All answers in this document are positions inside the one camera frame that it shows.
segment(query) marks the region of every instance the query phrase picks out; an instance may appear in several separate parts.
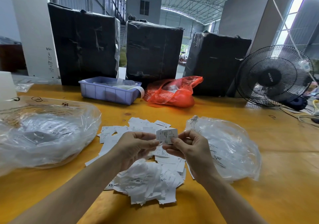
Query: dark window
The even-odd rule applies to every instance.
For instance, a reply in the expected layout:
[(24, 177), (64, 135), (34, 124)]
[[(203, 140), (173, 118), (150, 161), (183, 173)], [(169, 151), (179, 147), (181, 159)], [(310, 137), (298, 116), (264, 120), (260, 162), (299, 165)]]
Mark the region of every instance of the dark window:
[(140, 14), (144, 15), (144, 7), (145, 7), (145, 1), (140, 1)]
[(148, 16), (149, 9), (150, 9), (150, 2), (145, 1), (144, 15)]
[(150, 10), (150, 2), (141, 0), (140, 1), (140, 14), (148, 16)]

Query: person's left hand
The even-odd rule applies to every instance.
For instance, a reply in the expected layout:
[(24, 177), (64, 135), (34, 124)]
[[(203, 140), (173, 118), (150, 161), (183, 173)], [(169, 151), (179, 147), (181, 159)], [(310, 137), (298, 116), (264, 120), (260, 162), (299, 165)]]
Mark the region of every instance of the person's left hand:
[(152, 133), (124, 133), (113, 147), (122, 159), (120, 172), (127, 170), (135, 161), (147, 156), (150, 151), (156, 150), (160, 142), (154, 140), (155, 138), (156, 135)]

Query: purple plastic bin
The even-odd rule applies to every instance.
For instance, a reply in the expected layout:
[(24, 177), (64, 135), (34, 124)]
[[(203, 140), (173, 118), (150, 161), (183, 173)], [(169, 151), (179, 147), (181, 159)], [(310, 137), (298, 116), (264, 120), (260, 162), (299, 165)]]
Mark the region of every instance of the purple plastic bin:
[(117, 79), (109, 77), (93, 77), (79, 81), (81, 86), (81, 94), (86, 98), (93, 98), (103, 101), (111, 101), (119, 104), (131, 105), (138, 97), (140, 91), (138, 89), (124, 90), (112, 86), (99, 85), (98, 83), (116, 82)]

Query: fan grille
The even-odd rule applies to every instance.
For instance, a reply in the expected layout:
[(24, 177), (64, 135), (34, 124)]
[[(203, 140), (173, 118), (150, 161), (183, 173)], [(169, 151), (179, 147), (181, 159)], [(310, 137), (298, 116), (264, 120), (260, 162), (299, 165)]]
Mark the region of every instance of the fan grille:
[[(300, 52), (303, 61), (311, 60)], [(275, 45), (259, 49), (247, 56), (236, 75), (239, 94), (247, 101), (261, 106), (279, 106), (281, 101), (293, 101), (301, 96), (312, 79), (301, 68), (297, 50), (290, 46)]]

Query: black plastic wrapped box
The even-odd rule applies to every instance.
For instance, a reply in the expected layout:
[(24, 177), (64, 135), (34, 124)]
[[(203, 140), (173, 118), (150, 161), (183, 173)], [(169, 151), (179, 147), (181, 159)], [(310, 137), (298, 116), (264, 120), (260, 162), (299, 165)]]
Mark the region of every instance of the black plastic wrapped box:
[(194, 33), (183, 75), (203, 77), (194, 94), (225, 96), (250, 44), (240, 37)]
[(126, 78), (148, 83), (175, 79), (183, 29), (127, 21)]
[(112, 16), (48, 4), (62, 85), (104, 76), (116, 78), (120, 21)]

